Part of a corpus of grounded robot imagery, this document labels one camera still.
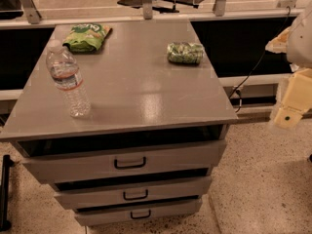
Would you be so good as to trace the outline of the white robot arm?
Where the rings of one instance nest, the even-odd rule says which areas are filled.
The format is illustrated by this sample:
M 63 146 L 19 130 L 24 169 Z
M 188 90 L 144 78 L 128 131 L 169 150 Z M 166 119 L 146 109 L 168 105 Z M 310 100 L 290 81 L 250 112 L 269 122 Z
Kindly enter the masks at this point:
M 273 126 L 289 130 L 312 108 L 312 2 L 265 50 L 285 53 L 291 64 L 292 75 L 280 81 L 270 115 Z

